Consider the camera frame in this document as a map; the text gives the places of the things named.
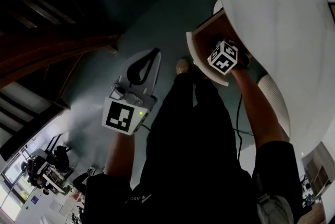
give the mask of white table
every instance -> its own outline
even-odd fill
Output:
[[[51,184],[56,190],[58,190],[60,193],[65,193],[55,182],[52,181],[47,175],[42,175],[48,182],[48,184]]]
[[[296,155],[309,153],[335,114],[335,25],[327,0],[222,0],[228,19],[278,85]]]

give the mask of gray floor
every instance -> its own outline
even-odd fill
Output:
[[[157,0],[126,31],[119,43],[119,53],[116,56],[107,49],[101,49],[83,61],[64,96],[68,104],[71,104],[71,110],[56,119],[57,130],[50,130],[55,133],[67,132],[68,144],[73,148],[72,154],[79,157],[72,178],[85,172],[93,163],[99,168],[104,166],[112,143],[113,131],[101,126],[103,102],[110,94],[110,85],[117,76],[122,62],[136,52],[154,47],[161,49],[162,63],[154,92],[158,102],[145,121],[147,126],[151,126],[172,86],[176,62],[179,58],[189,55],[185,33],[194,30],[211,16],[215,2],[216,0]],[[253,60],[250,72],[253,79],[257,80],[264,70]],[[235,126],[240,93],[232,75],[228,76],[228,79],[229,87],[218,86],[218,88]],[[239,129],[250,131],[244,107],[240,112]],[[140,128],[136,134],[133,186],[138,183],[146,159],[147,135],[148,131],[144,128]],[[252,136],[242,134],[242,137],[242,148],[254,143]]]

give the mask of black cable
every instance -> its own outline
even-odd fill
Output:
[[[247,135],[250,135],[250,136],[253,136],[252,133],[249,133],[249,132],[245,132],[245,131],[241,131],[239,130],[240,133],[243,133],[243,134],[247,134]]]
[[[241,102],[242,102],[242,95],[241,95],[241,98],[240,98],[240,102],[239,102],[239,106],[237,108],[237,114],[236,114],[236,131],[237,131],[237,135],[240,138],[239,155],[238,155],[238,158],[237,158],[239,161],[240,161],[240,153],[241,153],[241,148],[242,148],[242,137],[241,137],[240,132],[239,132],[239,114],[240,114]]]
[[[145,125],[142,125],[144,128],[146,128],[149,132],[151,132],[151,129]]]

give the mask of forearm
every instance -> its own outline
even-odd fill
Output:
[[[131,179],[135,153],[135,136],[117,133],[105,165],[105,174]]]
[[[256,148],[270,141],[282,141],[280,125],[270,103],[243,69],[232,71],[239,85]]]

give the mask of white wall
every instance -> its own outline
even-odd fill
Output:
[[[31,201],[34,195],[39,199],[36,204]],[[54,198],[54,193],[50,192],[49,195],[45,195],[43,194],[42,190],[36,189],[31,193],[28,200],[24,204],[23,208],[21,209],[15,220],[15,223],[39,224],[40,218],[45,214],[45,212],[47,212]]]
[[[335,118],[329,129],[322,139],[325,147],[329,151],[332,158],[335,160]],[[322,203],[325,209],[326,221],[329,223],[331,219],[335,216],[335,183],[333,182],[329,188],[322,195]]]
[[[7,163],[4,160],[4,158],[2,158],[2,156],[0,155],[0,172],[3,171],[3,169],[6,167]]]
[[[2,223],[1,221],[4,221],[6,224],[14,224],[12,219],[0,208],[0,223]]]
[[[240,153],[240,164],[243,170],[246,170],[251,176],[255,168],[256,146],[251,145]]]

